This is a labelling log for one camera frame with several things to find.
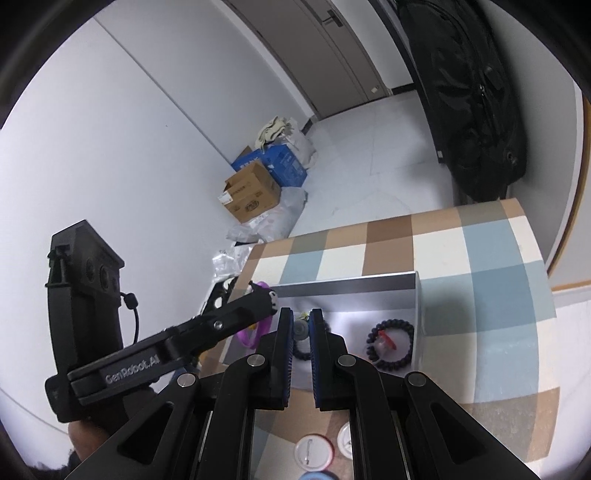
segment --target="blue round object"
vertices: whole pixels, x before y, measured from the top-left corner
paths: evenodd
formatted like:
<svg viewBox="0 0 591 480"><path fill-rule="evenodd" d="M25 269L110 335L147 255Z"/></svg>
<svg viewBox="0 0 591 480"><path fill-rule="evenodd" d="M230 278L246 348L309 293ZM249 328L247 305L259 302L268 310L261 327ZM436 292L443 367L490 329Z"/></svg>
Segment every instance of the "blue round object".
<svg viewBox="0 0 591 480"><path fill-rule="evenodd" d="M300 480L335 480L335 478L322 472L306 472Z"/></svg>

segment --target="door handle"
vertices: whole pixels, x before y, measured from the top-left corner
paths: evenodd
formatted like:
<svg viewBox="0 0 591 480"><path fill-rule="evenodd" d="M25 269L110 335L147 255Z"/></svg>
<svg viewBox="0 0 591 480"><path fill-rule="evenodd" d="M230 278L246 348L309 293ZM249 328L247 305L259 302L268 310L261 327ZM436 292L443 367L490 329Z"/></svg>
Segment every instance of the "door handle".
<svg viewBox="0 0 591 480"><path fill-rule="evenodd" d="M343 26L343 22L341 22L340 18L337 16L334 10L329 9L326 11L326 13L328 13L329 17L325 18L324 20L320 20L323 25L328 25L334 22L337 27Z"/></svg>

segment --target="black beaded bracelet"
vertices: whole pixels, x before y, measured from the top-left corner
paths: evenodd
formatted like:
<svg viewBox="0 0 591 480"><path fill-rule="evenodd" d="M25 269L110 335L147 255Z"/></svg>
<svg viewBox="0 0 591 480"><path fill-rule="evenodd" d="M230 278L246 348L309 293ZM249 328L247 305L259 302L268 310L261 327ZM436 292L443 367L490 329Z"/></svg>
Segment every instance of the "black beaded bracelet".
<svg viewBox="0 0 591 480"><path fill-rule="evenodd" d="M386 360L380 360L379 355L375 351L375 347L373 346L373 343L378 339L378 332L380 330L385 330L388 328L397 328L399 330L404 330L410 338L410 347L408 348L408 353L404 358L397 360L395 362L387 362ZM414 326L412 326L412 324L406 322L405 320L384 320L383 322L378 323L374 328L371 329L371 333L368 335L367 343L370 344L367 350L368 358L371 362L374 363L376 368L379 368L381 370L388 370L389 372L391 372L392 370L400 370L401 368L404 368L408 364L410 364L413 358Z"/></svg>
<svg viewBox="0 0 591 480"><path fill-rule="evenodd" d="M326 323L326 320L324 320L324 329L327 333L330 333L330 327L329 324ZM310 352L302 352L297 346L297 340L294 340L294 357L298 360L303 360L304 362L308 362L311 360Z"/></svg>

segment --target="grey round object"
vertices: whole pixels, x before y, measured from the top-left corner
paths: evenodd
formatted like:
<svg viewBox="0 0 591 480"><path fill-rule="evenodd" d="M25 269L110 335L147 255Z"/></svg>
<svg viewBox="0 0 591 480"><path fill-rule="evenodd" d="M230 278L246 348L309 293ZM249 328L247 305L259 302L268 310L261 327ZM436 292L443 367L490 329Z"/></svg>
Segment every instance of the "grey round object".
<svg viewBox="0 0 591 480"><path fill-rule="evenodd" d="M353 355L341 355L337 361L342 367L352 367L357 360Z"/></svg>
<svg viewBox="0 0 591 480"><path fill-rule="evenodd" d="M263 363L265 363L265 357L255 353L246 359L246 363L251 367L260 367Z"/></svg>
<svg viewBox="0 0 591 480"><path fill-rule="evenodd" d="M193 375L193 374L179 375L177 378L177 383L183 388L190 387L191 385L193 385L195 383L195 375Z"/></svg>
<svg viewBox="0 0 591 480"><path fill-rule="evenodd" d="M308 338L308 322L305 320L295 320L294 321L294 340L296 342L301 342L302 340L306 340Z"/></svg>
<svg viewBox="0 0 591 480"><path fill-rule="evenodd" d="M427 383L427 379L425 378L425 375L414 373L408 376L408 383L414 387L424 387Z"/></svg>

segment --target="plaid tablecloth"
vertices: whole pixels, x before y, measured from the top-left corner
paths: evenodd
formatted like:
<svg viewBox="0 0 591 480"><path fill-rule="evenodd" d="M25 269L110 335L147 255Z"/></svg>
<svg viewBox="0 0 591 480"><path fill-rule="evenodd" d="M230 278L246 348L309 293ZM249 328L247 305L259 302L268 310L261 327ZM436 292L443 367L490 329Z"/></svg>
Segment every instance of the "plaid tablecloth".
<svg viewBox="0 0 591 480"><path fill-rule="evenodd" d="M553 358L556 313L544 263L514 200L378 220L257 245L232 298L250 280L279 285L418 271L424 348L420 369L534 471L550 450L560 389ZM203 359L223 371L232 340ZM258 412L257 480L296 480L295 442L322 433L336 445L346 413L314 409L293 391L285 412ZM337 451L330 470L352 478Z"/></svg>

